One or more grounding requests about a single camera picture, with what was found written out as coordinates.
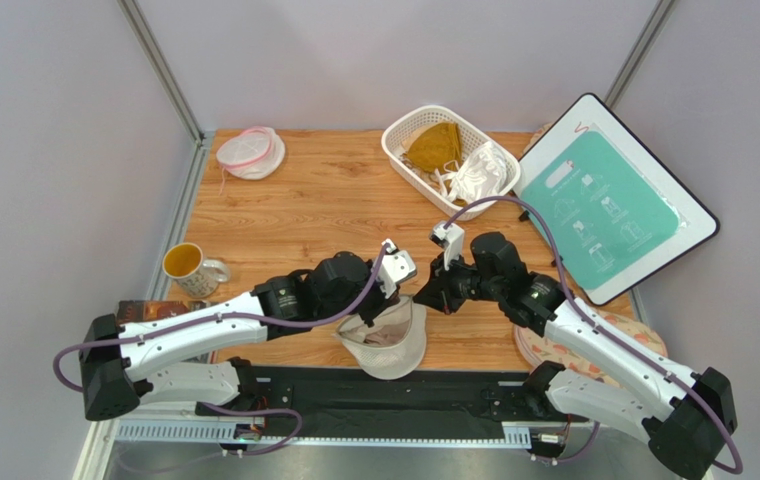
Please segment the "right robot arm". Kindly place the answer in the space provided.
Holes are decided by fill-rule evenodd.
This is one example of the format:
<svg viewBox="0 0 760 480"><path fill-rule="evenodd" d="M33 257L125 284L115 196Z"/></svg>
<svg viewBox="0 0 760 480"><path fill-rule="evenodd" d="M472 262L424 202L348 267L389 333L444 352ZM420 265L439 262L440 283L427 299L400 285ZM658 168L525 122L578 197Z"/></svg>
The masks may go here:
<svg viewBox="0 0 760 480"><path fill-rule="evenodd" d="M495 303L514 325L560 344L613 379L600 384L545 361L526 386L556 411L617 429L646 444L667 469L701 479L737 428L732 385L709 367L699 373L658 354L597 315L552 277L531 272L499 232L477 236L474 262L462 255L464 232L438 224L443 251L431 263L416 303L450 315L468 300Z"/></svg>

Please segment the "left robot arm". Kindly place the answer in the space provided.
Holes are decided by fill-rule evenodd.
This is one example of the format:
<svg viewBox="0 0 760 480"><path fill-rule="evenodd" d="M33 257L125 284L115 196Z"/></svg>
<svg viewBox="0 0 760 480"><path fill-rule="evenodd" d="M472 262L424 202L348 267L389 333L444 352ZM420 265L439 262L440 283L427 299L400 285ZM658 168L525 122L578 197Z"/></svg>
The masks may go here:
<svg viewBox="0 0 760 480"><path fill-rule="evenodd" d="M373 324L416 274L404 250L384 246L374 260L343 251L313 269L273 277L178 316L125 324L113 314L100 316L78 353L84 416L110 420L161 402L247 409L257 394L248 361L204 366L190 364L190 358L305 333L350 315Z"/></svg>

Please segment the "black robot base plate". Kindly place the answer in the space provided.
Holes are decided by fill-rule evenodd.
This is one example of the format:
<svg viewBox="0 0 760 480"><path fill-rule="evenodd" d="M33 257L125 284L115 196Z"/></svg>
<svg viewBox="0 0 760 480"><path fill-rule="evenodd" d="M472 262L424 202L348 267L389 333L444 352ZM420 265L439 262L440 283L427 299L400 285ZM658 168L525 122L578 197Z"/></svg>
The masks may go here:
<svg viewBox="0 0 760 480"><path fill-rule="evenodd" d="M504 421L567 422L544 395L525 386L524 372L416 370L384 381L360 369L255 366L242 375L248 387L222 406L273 410L264 433L293 430L296 421L286 408L301 414L299 433L308 428L311 434L490 438Z"/></svg>

